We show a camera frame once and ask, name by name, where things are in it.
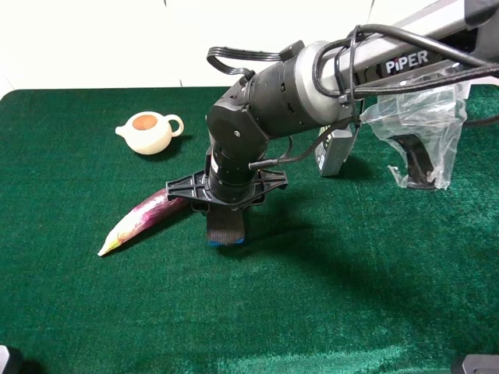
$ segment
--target white teapot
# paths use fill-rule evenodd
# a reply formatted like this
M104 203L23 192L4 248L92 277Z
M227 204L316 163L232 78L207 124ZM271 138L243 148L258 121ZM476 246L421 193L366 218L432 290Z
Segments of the white teapot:
M170 121L179 128L172 131ZM178 115L160 115L154 111L143 111L129 119L124 126L117 127L116 134L122 136L132 150L140 154L155 154L164 150L184 131L184 122Z

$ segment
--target teapot handle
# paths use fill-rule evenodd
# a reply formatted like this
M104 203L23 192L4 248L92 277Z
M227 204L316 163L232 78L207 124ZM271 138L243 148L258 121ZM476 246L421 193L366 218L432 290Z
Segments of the teapot handle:
M172 132L172 136L179 136L180 134L183 133L184 131L184 122L183 120L178 116L178 115L166 115L165 116L166 122L170 125L170 121L176 121L179 124L179 128L177 131Z

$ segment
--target clear plastic bag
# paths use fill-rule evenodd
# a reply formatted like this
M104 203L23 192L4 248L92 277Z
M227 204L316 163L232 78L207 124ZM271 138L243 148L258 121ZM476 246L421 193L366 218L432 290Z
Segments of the clear plastic bag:
M452 68L401 82L398 86L420 82L429 78L446 76ZM377 104L367 108L360 120L368 123L374 134L392 145L403 157L407 167L407 156L392 136L414 134L426 148L434 167L427 181L437 189L447 189L451 183L452 168L462 123L466 120L465 99L469 83L438 87L414 93L379 96ZM400 187L407 187L408 175L402 175L397 167L388 166Z

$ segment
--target robotic arm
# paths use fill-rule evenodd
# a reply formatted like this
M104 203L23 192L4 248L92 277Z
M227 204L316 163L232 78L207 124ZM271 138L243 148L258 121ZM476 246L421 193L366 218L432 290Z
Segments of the robotic arm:
M298 41L279 53L211 48L209 63L242 78L207 114L211 147L204 170L167 183L168 198L191 199L204 212L260 204L266 193L288 184L285 173L267 169L302 160L335 129L358 123L356 101L498 74L498 9L499 0L440 0L394 26L357 26L333 43ZM255 73L219 57L276 62ZM397 85L452 65L461 71ZM304 154L288 155L291 135L324 126L329 128ZM266 160L268 143L286 136L289 150Z

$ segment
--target green table surface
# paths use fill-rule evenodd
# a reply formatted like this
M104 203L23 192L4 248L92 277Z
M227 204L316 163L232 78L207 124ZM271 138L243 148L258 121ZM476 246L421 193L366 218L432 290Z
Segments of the green table surface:
M289 187L247 214L247 256L208 247L204 217L184 213L98 257L131 208L203 167L223 92L0 101L0 344L24 372L399 373L499 354L499 125L463 129L447 191L397 187L402 159L366 126L338 178L312 157L283 167ZM135 154L114 128L139 111L186 130ZM473 88L468 112L499 112L499 90Z

